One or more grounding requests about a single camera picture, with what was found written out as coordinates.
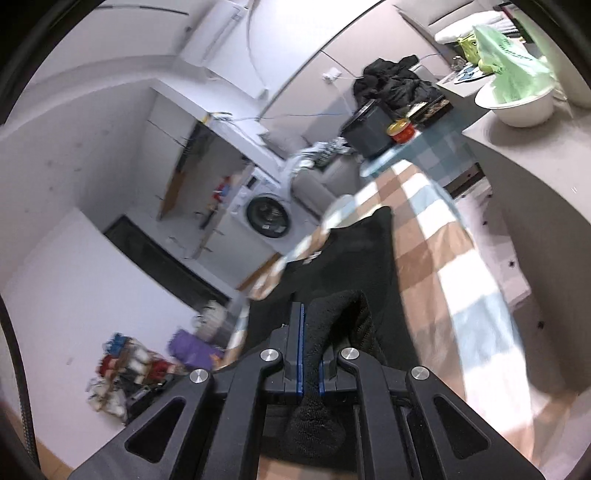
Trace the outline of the woven laundry basket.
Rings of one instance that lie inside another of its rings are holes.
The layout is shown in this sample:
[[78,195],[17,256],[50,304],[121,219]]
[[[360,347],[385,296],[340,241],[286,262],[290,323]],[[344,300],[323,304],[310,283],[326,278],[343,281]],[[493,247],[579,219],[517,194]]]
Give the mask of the woven laundry basket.
[[194,335],[198,339],[221,349],[228,343],[235,332],[238,318],[228,309],[214,300],[208,301],[192,319]]

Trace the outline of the black food tray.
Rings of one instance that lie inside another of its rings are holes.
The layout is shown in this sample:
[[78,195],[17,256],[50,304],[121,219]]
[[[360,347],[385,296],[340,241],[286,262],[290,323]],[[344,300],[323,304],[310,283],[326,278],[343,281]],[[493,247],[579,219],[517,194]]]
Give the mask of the black food tray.
[[445,96],[441,96],[433,102],[417,105],[416,109],[409,112],[408,119],[417,128],[425,130],[453,109],[452,103]]

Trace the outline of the white bowl with green bag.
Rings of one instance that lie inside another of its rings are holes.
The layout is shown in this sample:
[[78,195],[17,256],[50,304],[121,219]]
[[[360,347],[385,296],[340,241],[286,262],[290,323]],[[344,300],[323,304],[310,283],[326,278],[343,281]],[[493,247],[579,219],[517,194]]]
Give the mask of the white bowl with green bag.
[[521,42],[490,26],[476,26],[474,34],[483,65],[494,73],[494,79],[477,93],[475,103],[510,127],[530,128],[549,120],[556,87],[551,70]]

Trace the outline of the checkered bed blanket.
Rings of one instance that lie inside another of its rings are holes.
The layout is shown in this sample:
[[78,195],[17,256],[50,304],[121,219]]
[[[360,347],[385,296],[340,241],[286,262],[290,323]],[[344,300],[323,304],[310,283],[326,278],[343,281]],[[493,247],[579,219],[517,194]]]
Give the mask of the checkered bed blanket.
[[530,287],[500,219],[484,233],[419,167],[401,160],[370,182],[270,269],[250,296],[262,299],[288,264],[311,259],[329,229],[382,206],[394,213],[394,259],[420,361],[549,479],[573,470],[585,445],[576,393],[540,324]]

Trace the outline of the black clothes pile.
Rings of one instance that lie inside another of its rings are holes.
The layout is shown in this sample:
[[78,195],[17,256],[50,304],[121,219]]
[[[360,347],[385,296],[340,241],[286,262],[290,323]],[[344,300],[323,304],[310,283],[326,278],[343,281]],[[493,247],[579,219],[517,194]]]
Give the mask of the black clothes pile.
[[416,55],[406,56],[399,62],[378,58],[363,68],[362,75],[353,82],[356,107],[362,108],[376,100],[394,118],[401,118],[416,104],[441,99],[443,94],[438,88],[411,70],[418,62]]

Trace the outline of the shoe rack with shoes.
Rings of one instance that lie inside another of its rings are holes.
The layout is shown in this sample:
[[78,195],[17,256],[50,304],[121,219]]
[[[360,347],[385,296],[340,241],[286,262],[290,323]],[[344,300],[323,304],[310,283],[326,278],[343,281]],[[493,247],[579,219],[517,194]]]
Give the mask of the shoe rack with shoes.
[[187,371],[117,332],[103,344],[95,373],[86,389],[88,404],[127,425]]

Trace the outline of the red round food tin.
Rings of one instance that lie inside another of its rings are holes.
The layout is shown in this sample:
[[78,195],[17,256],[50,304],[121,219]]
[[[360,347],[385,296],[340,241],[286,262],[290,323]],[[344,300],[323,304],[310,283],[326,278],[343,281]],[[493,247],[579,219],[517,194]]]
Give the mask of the red round food tin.
[[394,121],[388,127],[387,134],[397,144],[405,144],[415,136],[416,129],[410,119],[404,118]]

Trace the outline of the white washing machine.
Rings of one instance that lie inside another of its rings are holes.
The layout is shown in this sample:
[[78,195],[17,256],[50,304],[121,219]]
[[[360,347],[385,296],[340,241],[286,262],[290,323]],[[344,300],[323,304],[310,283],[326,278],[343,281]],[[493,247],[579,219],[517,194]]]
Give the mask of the white washing machine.
[[254,165],[243,170],[229,194],[226,210],[256,240],[281,255],[308,235],[301,211],[281,192],[273,177]]

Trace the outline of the purple bag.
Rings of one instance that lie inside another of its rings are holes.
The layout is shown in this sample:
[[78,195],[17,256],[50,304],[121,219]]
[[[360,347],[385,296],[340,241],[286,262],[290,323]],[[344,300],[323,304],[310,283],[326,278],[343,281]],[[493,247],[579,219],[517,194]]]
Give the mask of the purple bag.
[[214,370],[223,359],[223,351],[203,342],[186,330],[177,330],[167,344],[168,354],[187,370]]

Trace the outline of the black rice cooker pot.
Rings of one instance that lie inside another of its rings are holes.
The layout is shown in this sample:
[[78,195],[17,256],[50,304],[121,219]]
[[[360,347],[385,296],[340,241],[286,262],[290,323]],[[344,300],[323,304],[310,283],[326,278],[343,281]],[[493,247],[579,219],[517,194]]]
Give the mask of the black rice cooker pot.
[[342,124],[342,138],[365,159],[374,159],[389,150],[394,141],[387,133],[393,118],[379,100],[370,100],[345,124]]

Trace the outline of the grey sofa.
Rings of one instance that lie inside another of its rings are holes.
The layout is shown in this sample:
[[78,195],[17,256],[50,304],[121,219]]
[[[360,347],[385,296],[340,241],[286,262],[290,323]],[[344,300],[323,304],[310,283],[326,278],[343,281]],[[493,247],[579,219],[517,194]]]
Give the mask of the grey sofa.
[[301,135],[267,131],[260,138],[283,160],[277,177],[281,192],[317,218],[335,200],[356,194],[363,186],[363,156],[342,137],[311,144]]

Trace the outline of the black knit sweater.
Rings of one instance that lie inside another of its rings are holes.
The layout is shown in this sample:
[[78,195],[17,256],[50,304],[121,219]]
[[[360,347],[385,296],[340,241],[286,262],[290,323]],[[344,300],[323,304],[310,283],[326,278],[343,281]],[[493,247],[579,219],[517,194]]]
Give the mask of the black knit sweater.
[[320,363],[329,345],[349,341],[394,369],[418,364],[394,262],[393,225],[391,208],[381,207],[332,230],[315,259],[287,263],[273,291],[250,302],[245,353],[287,324],[294,302],[304,305],[304,393],[297,406],[267,411],[263,456],[322,468],[355,467],[348,412],[320,391]]

